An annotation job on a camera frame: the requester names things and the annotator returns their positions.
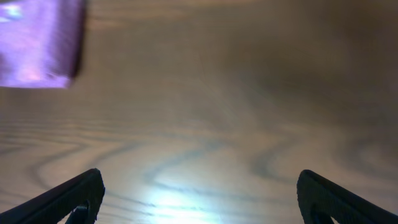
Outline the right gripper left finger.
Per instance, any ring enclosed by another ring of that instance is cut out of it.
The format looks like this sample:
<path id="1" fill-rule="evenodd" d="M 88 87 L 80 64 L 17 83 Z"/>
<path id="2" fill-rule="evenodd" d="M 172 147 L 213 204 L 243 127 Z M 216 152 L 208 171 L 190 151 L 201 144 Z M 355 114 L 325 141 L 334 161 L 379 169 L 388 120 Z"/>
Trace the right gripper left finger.
<path id="1" fill-rule="evenodd" d="M 94 224 L 105 194 L 101 172 L 90 169 L 1 213 L 1 224 Z"/>

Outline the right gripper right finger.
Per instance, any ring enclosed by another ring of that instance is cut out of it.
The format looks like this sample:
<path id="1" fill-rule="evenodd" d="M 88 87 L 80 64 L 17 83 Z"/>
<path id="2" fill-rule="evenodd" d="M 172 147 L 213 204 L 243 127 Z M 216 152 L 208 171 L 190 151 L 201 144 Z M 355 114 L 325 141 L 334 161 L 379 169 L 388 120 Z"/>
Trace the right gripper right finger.
<path id="1" fill-rule="evenodd" d="M 299 175 L 297 200 L 305 224 L 397 224 L 397 215 L 311 170 Z"/>

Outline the purple cloth with label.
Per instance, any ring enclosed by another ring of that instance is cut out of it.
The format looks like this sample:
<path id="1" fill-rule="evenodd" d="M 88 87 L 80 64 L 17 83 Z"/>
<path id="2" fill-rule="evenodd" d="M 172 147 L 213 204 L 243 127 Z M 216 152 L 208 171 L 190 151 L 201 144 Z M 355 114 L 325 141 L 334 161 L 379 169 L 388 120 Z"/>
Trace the purple cloth with label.
<path id="1" fill-rule="evenodd" d="M 87 3 L 1 1 L 1 86 L 68 87 L 80 63 Z"/>

